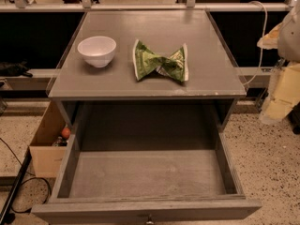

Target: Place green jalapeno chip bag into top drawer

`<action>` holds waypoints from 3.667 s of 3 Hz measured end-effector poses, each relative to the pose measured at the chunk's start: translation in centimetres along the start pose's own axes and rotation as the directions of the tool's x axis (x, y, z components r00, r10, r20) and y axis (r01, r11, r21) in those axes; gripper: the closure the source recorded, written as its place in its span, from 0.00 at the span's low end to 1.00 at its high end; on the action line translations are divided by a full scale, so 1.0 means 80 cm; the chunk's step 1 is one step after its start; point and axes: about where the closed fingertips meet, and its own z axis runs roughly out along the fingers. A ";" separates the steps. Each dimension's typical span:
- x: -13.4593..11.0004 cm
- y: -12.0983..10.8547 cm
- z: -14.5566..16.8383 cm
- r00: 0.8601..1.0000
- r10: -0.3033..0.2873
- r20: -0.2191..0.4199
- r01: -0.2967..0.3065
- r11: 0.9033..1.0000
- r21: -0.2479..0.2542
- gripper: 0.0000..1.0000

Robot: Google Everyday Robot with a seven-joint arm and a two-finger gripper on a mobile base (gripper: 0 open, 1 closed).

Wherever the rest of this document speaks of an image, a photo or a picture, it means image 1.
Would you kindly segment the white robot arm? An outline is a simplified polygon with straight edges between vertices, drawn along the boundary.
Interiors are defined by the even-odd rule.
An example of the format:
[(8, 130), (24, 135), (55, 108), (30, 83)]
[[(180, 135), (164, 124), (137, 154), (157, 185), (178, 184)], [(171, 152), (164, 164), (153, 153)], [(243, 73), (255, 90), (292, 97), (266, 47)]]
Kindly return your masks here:
[(281, 58), (300, 62), (300, 3), (297, 3), (267, 35), (257, 42), (259, 48), (277, 49)]

